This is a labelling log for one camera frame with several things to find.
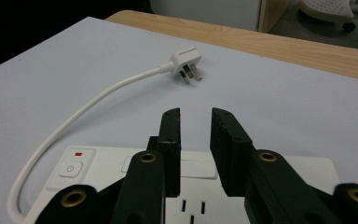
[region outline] switch button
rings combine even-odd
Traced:
[[[83,163],[81,161],[65,161],[61,165],[60,176],[75,177],[80,173]]]

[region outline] wooden surface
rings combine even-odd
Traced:
[[[290,0],[261,0],[258,32],[268,33],[289,6]]]
[[[358,78],[358,49],[128,10],[106,20]]]

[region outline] power cord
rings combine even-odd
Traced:
[[[107,88],[94,99],[89,101],[81,109],[79,109],[71,118],[69,118],[65,123],[63,123],[56,131],[50,134],[50,136],[37,148],[31,158],[25,163],[17,176],[13,186],[10,189],[10,192],[7,196],[7,213],[10,216],[13,223],[21,224],[26,217],[26,214],[23,214],[20,211],[18,205],[18,199],[20,195],[21,188],[31,170],[34,168],[34,165],[40,159],[40,157],[46,152],[46,150],[53,144],[62,134],[82,115],[89,111],[93,106],[101,102],[106,96],[110,95],[114,91],[117,91],[127,85],[130,85],[133,82],[142,80],[147,77],[152,77],[157,74],[165,74],[171,72],[172,74],[180,74],[181,77],[185,80],[186,84],[189,83],[189,79],[196,77],[197,80],[201,80],[202,76],[197,70],[196,64],[200,61],[201,55],[196,47],[191,47],[188,49],[183,49],[175,52],[168,63],[162,64],[157,68],[149,70],[147,72],[141,73],[134,77],[127,78],[123,81],[118,82],[117,84]]]

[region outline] white power strip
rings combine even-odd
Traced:
[[[61,189],[87,184],[98,191],[124,177],[131,156],[142,151],[123,147],[68,147],[43,187],[24,223],[37,220]],[[166,223],[249,223],[244,199],[228,197],[210,152],[182,151],[181,195],[166,200]],[[313,187],[331,193],[339,183],[333,163],[324,158],[285,156],[298,174]]]

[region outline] white cable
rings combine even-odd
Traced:
[[[20,195],[20,191],[22,185],[25,182],[28,174],[30,174],[31,170],[33,169],[36,162],[39,158],[45,153],[45,151],[53,144],[58,138],[62,136],[62,134],[83,114],[85,114],[88,110],[90,110],[93,106],[98,104],[102,99],[106,96],[110,95],[114,91],[117,91],[127,85],[130,85],[133,82],[142,80],[147,77],[152,77],[153,75],[157,74],[164,74],[168,72],[172,72],[175,69],[175,65],[173,62],[168,62],[159,67],[152,69],[150,71],[141,73],[137,76],[127,78],[117,84],[107,88],[105,91],[101,92],[97,95],[94,99],[84,105],[80,110],[78,110],[71,118],[69,118],[64,124],[62,124],[56,131],[54,131],[43,143],[39,146],[39,148],[34,152],[31,158],[25,163],[22,170],[20,171],[19,175],[16,178],[10,192],[7,196],[7,213],[10,216],[13,223],[21,224],[24,219],[25,215],[21,213],[18,199]]]

